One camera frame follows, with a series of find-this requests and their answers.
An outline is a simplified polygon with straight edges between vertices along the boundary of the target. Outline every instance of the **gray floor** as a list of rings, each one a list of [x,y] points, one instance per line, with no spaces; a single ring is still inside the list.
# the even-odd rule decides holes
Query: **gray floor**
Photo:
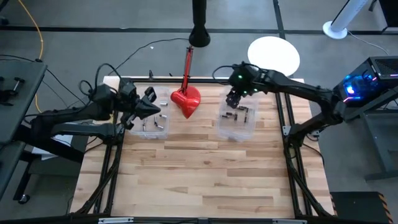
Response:
[[[344,5],[345,0],[279,0],[285,29],[321,30]],[[26,1],[37,23],[41,26],[82,27],[146,27],[190,28],[191,6],[186,0],[70,0]],[[31,26],[29,18],[12,0],[2,12],[14,25]],[[272,0],[208,0],[208,28],[276,29]],[[351,30],[378,30],[373,15],[366,9],[350,24]],[[186,38],[186,33],[71,33],[44,32],[44,61],[59,79],[78,96],[81,79],[94,81],[97,66],[103,62],[114,65],[122,62],[138,47],[146,43],[175,37]],[[211,34],[211,44],[195,49],[192,75],[208,76],[220,65],[247,61],[249,44],[264,34]],[[294,74],[307,83],[325,87],[335,86],[369,56],[384,52],[353,37],[331,40],[324,35],[287,35],[287,40],[298,50],[301,64]],[[398,54],[398,36],[361,36],[383,46],[391,55]],[[169,73],[181,75],[185,48],[188,42],[176,40],[151,45],[137,53],[120,69],[121,75],[147,75],[151,69],[156,76]],[[40,42],[36,32],[1,31],[0,54],[36,58]],[[104,69],[101,75],[109,70]],[[220,71],[227,76],[229,71]],[[76,101],[69,93],[46,75],[45,81],[67,101]],[[63,108],[62,102],[46,87],[38,92],[42,110]],[[312,105],[313,113],[319,112]],[[32,105],[30,113],[35,112]],[[366,174],[379,170],[371,144],[361,123],[353,122],[330,127],[322,133],[320,145],[325,156],[325,169],[331,191],[379,191],[387,199],[394,218],[398,217],[398,179],[365,182]],[[22,174],[19,164],[7,192],[13,192]],[[62,215],[74,191],[76,178],[35,176],[29,184],[32,200],[18,205],[11,196],[0,201],[0,219]]]

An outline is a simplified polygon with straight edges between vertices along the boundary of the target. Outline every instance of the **red heart-shaped object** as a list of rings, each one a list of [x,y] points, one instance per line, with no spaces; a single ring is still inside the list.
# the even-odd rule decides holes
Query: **red heart-shaped object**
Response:
[[[200,104],[200,93],[193,86],[188,86],[185,94],[183,94],[181,89],[174,91],[170,98],[181,108],[182,114],[187,119],[191,117]]]

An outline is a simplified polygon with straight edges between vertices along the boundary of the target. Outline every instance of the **wooden tabletop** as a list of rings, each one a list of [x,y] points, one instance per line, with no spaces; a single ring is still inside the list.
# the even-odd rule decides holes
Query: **wooden tabletop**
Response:
[[[117,88],[119,79],[105,77],[104,83]],[[178,83],[137,85],[167,86],[172,91],[180,87]],[[194,86],[201,93],[200,106],[185,119],[169,104],[172,116],[167,139],[144,140],[126,132],[112,216],[294,217],[274,94],[260,98],[253,138],[233,142],[219,138],[215,129],[224,86]],[[296,122],[312,117],[307,100],[295,96],[291,100]],[[318,149],[316,142],[306,139],[305,143]],[[97,187],[104,150],[101,146],[85,155],[71,212]],[[306,147],[301,152],[308,188],[333,213],[320,156]],[[297,192],[304,213],[301,190]]]

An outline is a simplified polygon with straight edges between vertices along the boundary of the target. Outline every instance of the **plastic container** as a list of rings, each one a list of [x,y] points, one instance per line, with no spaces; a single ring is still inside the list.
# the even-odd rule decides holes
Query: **plastic container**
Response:
[[[223,94],[224,97],[220,103],[220,112],[216,125],[218,135],[221,138],[233,139],[239,142],[251,139],[256,127],[256,113],[259,100],[256,96],[247,96],[241,98],[239,102],[239,106],[246,107],[247,109],[232,109],[225,102],[228,92],[229,89]]]
[[[144,95],[144,91],[146,88],[137,89],[137,93],[142,96]],[[162,111],[155,115],[149,116],[146,119],[136,118],[133,123],[134,127],[132,127],[129,132],[133,135],[140,136],[143,139],[166,139],[169,133],[169,121],[170,121],[170,90],[167,87],[154,87],[156,93],[156,100],[153,102],[156,106],[158,106]],[[167,103],[167,106],[161,106],[160,103]],[[167,118],[160,117],[160,114],[166,115]]]

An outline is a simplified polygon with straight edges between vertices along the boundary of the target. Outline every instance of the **red stand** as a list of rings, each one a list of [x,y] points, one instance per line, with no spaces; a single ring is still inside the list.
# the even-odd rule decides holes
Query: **red stand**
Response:
[[[191,117],[192,113],[198,108],[200,104],[200,92],[194,86],[188,86],[189,73],[192,64],[193,48],[189,46],[187,50],[187,57],[185,59],[184,79],[181,88],[173,92],[170,96],[171,100],[181,108],[182,114],[185,118]]]

